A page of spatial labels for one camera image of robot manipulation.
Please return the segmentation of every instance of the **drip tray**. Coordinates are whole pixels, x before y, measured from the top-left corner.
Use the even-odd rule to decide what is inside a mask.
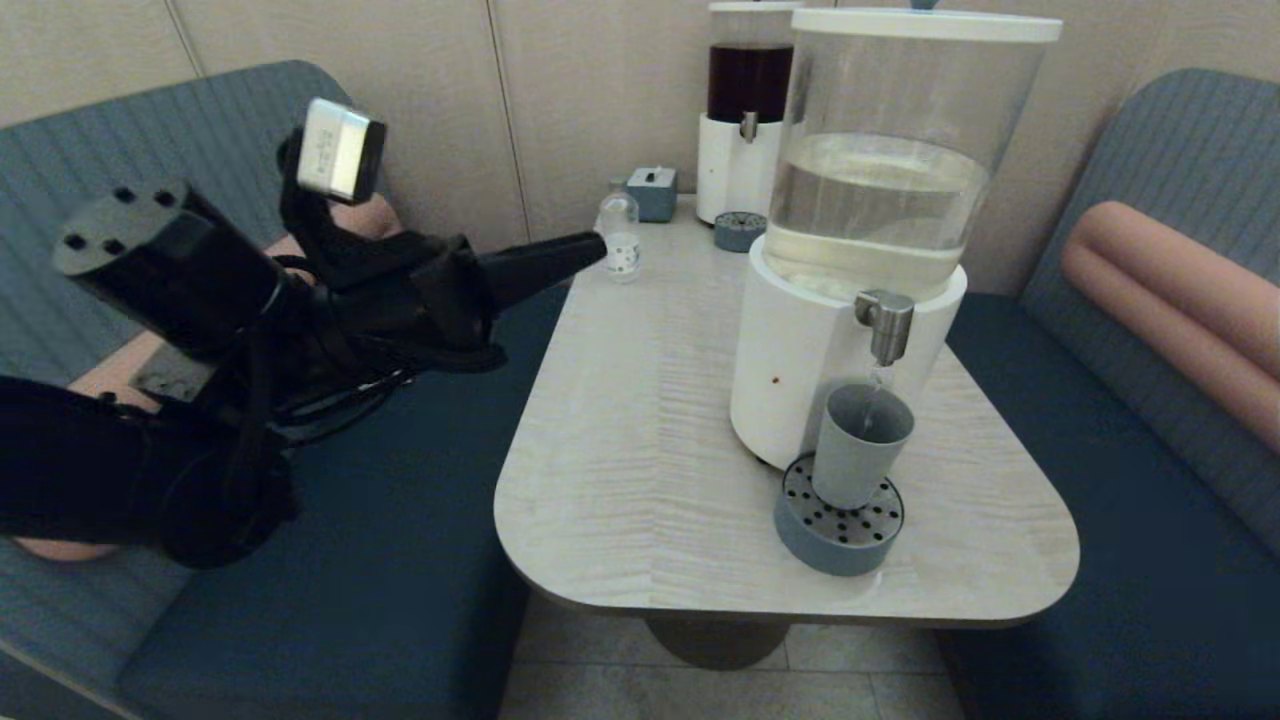
[[[879,568],[902,529],[902,497],[884,478],[870,502],[842,510],[813,491],[813,454],[787,468],[773,524],[792,555],[829,575],[861,575]]]

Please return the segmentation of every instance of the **blue tissue box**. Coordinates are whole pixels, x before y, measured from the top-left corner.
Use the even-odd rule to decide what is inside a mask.
[[[669,223],[676,214],[676,169],[636,168],[627,179],[627,195],[640,205],[641,223]]]

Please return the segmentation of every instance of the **metal spigot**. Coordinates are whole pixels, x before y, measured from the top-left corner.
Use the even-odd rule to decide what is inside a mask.
[[[760,115],[755,110],[748,110],[742,113],[742,122],[737,124],[737,135],[750,145],[755,140],[756,126],[759,126]]]
[[[887,290],[867,290],[854,299],[854,316],[872,329],[872,355],[886,368],[906,352],[914,314],[910,297]]]

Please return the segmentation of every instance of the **floor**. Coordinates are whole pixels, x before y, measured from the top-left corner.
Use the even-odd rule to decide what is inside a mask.
[[[668,653],[644,621],[529,601],[502,720],[963,720],[923,630],[794,625],[749,670]]]

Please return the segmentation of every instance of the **cup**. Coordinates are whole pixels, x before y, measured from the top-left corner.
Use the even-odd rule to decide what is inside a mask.
[[[818,429],[814,492],[842,510],[867,505],[914,429],[911,409],[882,386],[831,391]]]

